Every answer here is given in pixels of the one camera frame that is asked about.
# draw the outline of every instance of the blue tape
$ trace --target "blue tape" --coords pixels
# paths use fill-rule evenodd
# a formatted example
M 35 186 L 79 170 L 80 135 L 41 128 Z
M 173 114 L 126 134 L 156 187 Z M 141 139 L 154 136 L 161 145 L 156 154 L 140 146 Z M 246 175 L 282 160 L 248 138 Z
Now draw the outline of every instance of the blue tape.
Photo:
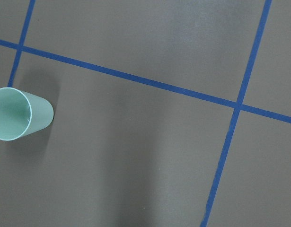
M 242 105 L 241 110 L 291 124 L 291 117 L 283 114 L 274 113 L 268 110 L 259 109 L 249 105 Z
M 71 65 L 76 65 L 82 68 L 86 68 L 89 70 L 93 70 L 93 71 L 97 71 L 97 72 L 102 72 L 111 76 L 115 76 L 115 77 L 119 77 L 119 78 L 123 78 L 123 79 L 127 79 L 127 80 L 131 80 L 134 82 L 138 82 L 141 84 L 146 84 L 152 87 L 157 87 L 157 88 L 161 88 L 163 90 L 167 90 L 167 91 L 171 91 L 171 92 L 175 92 L 175 93 L 179 93 L 185 96 L 190 96 L 190 97 L 194 97 L 194 98 L 198 98 L 201 100 L 205 100 L 205 101 L 209 101 L 212 103 L 216 103 L 216 104 L 220 104 L 220 105 L 225 105 L 228 107 L 232 107 L 234 108 L 236 106 L 236 103 L 233 101 L 229 101 L 223 98 L 218 98 L 218 97 L 214 97 L 214 96 L 210 96 L 207 94 L 203 94 L 200 92 L 196 92 L 196 91 L 191 91 L 188 89 L 184 89 L 181 87 L 176 87 L 173 85 L 169 85 L 169 84 L 165 84 L 162 82 L 158 82 L 155 80 L 151 80 L 151 79 L 147 79 L 147 78 L 143 78 L 143 77 L 138 77 L 132 74 L 128 74 L 125 72 L 120 72 L 117 70 L 112 70 L 109 68 L 105 68 L 102 66 L 98 66 L 98 65 L 94 65 L 91 63 L 87 63 L 84 61 L 79 61 L 76 59 L 72 59 L 72 58 L 68 58 L 68 57 L 64 57 L 64 56 L 60 56 L 54 53 L 49 53 L 49 52 L 45 52 L 45 51 L 41 51 L 41 50 L 37 50 L 31 47 L 26 47 L 24 46 L 22 48 L 22 51 L 27 52 L 27 53 L 31 53 L 31 54 L 35 54 L 41 57 L 45 57 L 45 58 L 49 58 L 49 59 L 53 59 L 56 61 L 61 61 L 67 64 L 71 64 Z
M 12 48 L 12 49 L 17 49 L 18 48 L 18 44 L 14 44 L 8 41 L 4 41 L 0 39 L 0 46 L 5 46 L 8 48 Z
M 31 20 L 31 16 L 33 13 L 34 5 L 35 5 L 35 0 L 30 0 L 30 3 L 29 3 L 28 8 L 27 8 L 27 12 L 26 12 L 26 19 L 25 19 L 23 27 L 22 27 L 19 44 L 17 46 L 17 52 L 15 55 L 11 75 L 9 77 L 8 87 L 12 87 L 13 83 L 14 83 L 15 74 L 16 74 L 16 71 L 17 71 L 17 68 L 19 65 L 22 47 L 23 47 L 24 41 L 26 39 L 26 34 L 27 34 L 28 26 L 29 26 L 29 23 Z
M 238 122 L 239 113 L 240 113 L 240 110 L 241 110 L 241 107 L 242 107 L 242 104 L 243 104 L 243 100 L 244 100 L 244 97 L 245 97 L 245 94 L 246 94 L 246 90 L 247 90 L 248 83 L 249 83 L 249 80 L 250 80 L 251 72 L 252 72 L 252 69 L 254 67 L 254 63 L 255 63 L 255 60 L 256 60 L 256 55 L 258 53 L 259 45 L 260 45 L 260 42 L 261 42 L 261 38 L 262 38 L 262 35 L 263 35 L 263 31 L 264 31 L 264 27 L 265 27 L 265 24 L 266 24 L 266 21 L 267 21 L 267 17 L 268 17 L 268 13 L 269 13 L 269 9 L 270 9 L 271 3 L 272 3 L 271 0 L 266 0 L 265 4 L 264 4 L 264 8 L 263 8 L 263 11 L 262 11 L 262 15 L 261 15 L 261 19 L 260 19 L 260 22 L 259 22 L 259 26 L 258 26 L 258 29 L 257 29 L 257 32 L 256 32 L 256 36 L 255 36 L 255 39 L 254 39 L 253 47 L 252 47 L 252 50 L 251 50 L 251 53 L 250 53 L 250 56 L 249 56 L 249 59 L 248 59 L 248 63 L 247 63 L 246 70 L 245 70 L 245 74 L 244 74 L 244 77 L 243 77 L 243 80 L 242 80 L 242 84 L 241 84 L 241 87 L 240 87 L 240 91 L 239 91 L 239 94 L 238 94 L 237 105 L 236 105 L 236 107 L 235 107 L 235 109 L 233 111 L 233 115 L 232 115 L 231 120 L 230 120 L 229 130 L 227 132 L 227 135 L 226 135 L 226 138 L 225 138 L 225 142 L 224 142 L 224 145 L 223 145 L 223 148 L 222 148 L 222 152 L 221 152 L 221 156 L 220 156 L 220 159 L 219 159 L 219 162 L 218 162 L 218 166 L 217 166 L 217 169 L 216 169 L 215 177 L 214 177 L 214 180 L 212 182 L 212 187 L 211 187 L 211 190 L 210 190 L 210 193 L 209 193 L 209 196 L 208 196 L 208 200 L 207 200 L 207 203 L 206 203 L 205 214 L 204 214 L 203 220 L 202 220 L 202 222 L 200 224 L 200 227 L 206 227 L 207 226 L 207 223 L 208 223 L 208 220 L 209 220 L 209 216 L 210 216 L 211 211 L 212 211 L 212 206 L 213 206 L 213 203 L 214 203 L 214 200 L 215 200 L 215 197 L 216 197 L 216 193 L 217 193 L 217 189 L 218 189 L 219 182 L 220 182 L 220 179 L 221 179 L 222 171 L 224 169 L 224 165 L 225 165 L 225 162 L 226 162 L 227 154 L 229 152 L 230 144 L 231 144 L 231 141 L 232 141 L 232 138 L 233 138 L 233 135 L 234 135 L 234 131 L 235 131 L 235 128 L 236 128 L 236 125 L 237 125 L 237 122 Z

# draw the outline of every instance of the gray surface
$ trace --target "gray surface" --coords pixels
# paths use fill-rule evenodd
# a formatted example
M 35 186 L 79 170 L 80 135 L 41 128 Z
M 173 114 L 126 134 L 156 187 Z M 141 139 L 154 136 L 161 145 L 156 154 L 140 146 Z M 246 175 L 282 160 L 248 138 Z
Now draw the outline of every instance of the gray surface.
M 26 45 L 235 101 L 263 4 L 37 1 Z
M 209 227 L 291 227 L 291 124 L 242 112 Z
M 53 124 L 0 141 L 0 226 L 198 226 L 232 109 L 24 53 Z
M 272 3 L 245 103 L 291 116 L 291 0 Z
M 0 46 L 0 88 L 8 85 L 15 54 L 15 50 Z
M 0 39 L 18 43 L 28 0 L 0 0 Z

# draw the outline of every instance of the cup opening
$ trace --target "cup opening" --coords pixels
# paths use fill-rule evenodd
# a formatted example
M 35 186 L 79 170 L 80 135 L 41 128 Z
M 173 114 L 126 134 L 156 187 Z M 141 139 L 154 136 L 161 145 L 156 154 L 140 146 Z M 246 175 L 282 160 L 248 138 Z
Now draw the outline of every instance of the cup opening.
M 31 107 L 26 96 L 15 88 L 0 88 L 0 140 L 17 139 L 30 121 Z

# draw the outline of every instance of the cup rim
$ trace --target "cup rim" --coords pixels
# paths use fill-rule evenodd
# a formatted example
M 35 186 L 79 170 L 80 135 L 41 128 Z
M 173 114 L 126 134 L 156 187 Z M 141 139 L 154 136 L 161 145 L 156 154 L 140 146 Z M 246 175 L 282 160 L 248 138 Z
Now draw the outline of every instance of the cup rim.
M 27 103 L 28 103 L 28 106 L 29 106 L 29 109 L 30 109 L 30 119 L 29 119 L 29 122 L 28 122 L 28 124 L 27 124 L 27 126 L 26 126 L 26 129 L 24 129 L 24 131 L 23 131 L 20 135 L 14 137 L 14 138 L 11 138 L 11 139 L 0 138 L 0 140 L 4 140 L 4 141 L 16 140 L 16 139 L 20 138 L 22 135 L 24 135 L 24 133 L 26 133 L 26 131 L 28 130 L 28 128 L 29 128 L 29 126 L 30 126 L 30 124 L 31 124 L 31 121 L 32 121 L 32 115 L 33 115 L 33 112 L 32 112 L 32 106 L 31 106 L 31 104 L 30 104 L 30 102 L 29 102 L 27 96 L 26 96 L 22 91 L 20 91 L 20 90 L 18 90 L 18 89 L 16 89 L 16 88 L 13 88 L 13 87 L 2 87 L 2 88 L 0 88 L 0 91 L 1 91 L 1 90 L 15 90 L 15 91 L 17 91 L 18 93 L 20 93 L 20 94 L 21 94 L 21 95 L 26 99 L 26 101 L 27 101 Z

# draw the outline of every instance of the light green cup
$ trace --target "light green cup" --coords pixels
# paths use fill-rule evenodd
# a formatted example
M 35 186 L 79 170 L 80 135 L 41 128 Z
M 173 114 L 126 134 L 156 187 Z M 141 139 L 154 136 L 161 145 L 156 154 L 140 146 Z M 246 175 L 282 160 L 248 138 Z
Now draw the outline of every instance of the light green cup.
M 0 88 L 0 140 L 15 140 L 46 128 L 53 120 L 44 98 L 12 87 Z

